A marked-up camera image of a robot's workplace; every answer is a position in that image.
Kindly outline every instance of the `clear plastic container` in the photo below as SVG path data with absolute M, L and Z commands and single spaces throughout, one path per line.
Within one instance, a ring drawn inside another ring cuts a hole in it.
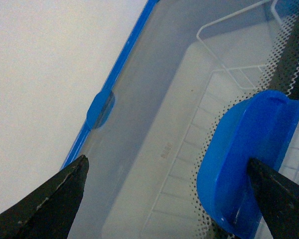
M 155 5 L 112 88 L 111 114 L 80 150 L 90 170 L 70 239 L 220 238 L 199 204 L 196 172 L 221 116 L 270 78 L 294 8 L 269 0 Z M 299 124 L 280 172 L 299 184 Z M 268 235 L 261 221 L 256 238 Z

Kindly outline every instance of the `blue rim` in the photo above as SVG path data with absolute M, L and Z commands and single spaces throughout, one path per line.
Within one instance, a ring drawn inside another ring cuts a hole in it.
M 116 80 L 119 77 L 138 37 L 140 36 L 140 34 L 145 26 L 147 19 L 150 16 L 151 11 L 153 10 L 153 8 L 155 7 L 155 5 L 158 1 L 159 0 L 149 0 L 146 3 L 143 11 L 141 12 L 132 32 L 130 33 L 130 36 L 128 37 L 122 51 L 121 51 L 119 57 L 117 58 L 116 63 L 113 66 L 101 91 L 111 90 L 113 88 L 113 86 L 116 83 Z M 77 158 L 86 138 L 90 134 L 90 131 L 91 131 L 91 129 L 88 127 L 87 122 L 85 121 L 82 128 L 80 129 L 80 132 L 79 132 L 78 136 L 76 137 L 61 169 L 65 168 L 67 165 L 69 165 L 71 162 L 73 162 Z

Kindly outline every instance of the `blue plastic handle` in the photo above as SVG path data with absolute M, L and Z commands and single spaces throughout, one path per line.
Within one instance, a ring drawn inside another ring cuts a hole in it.
M 279 170 L 299 121 L 299 101 L 264 91 L 220 120 L 197 175 L 198 197 L 217 224 L 242 239 L 256 234 L 261 212 L 247 175 L 249 158 Z

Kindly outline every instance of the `white wall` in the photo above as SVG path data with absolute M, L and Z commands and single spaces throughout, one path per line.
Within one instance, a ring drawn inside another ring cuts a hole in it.
M 147 0 L 0 0 L 0 213 L 61 167 Z

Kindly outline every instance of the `white background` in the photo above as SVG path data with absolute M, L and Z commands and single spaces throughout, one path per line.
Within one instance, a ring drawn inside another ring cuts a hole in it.
M 58 172 L 147 0 L 0 0 L 0 213 Z

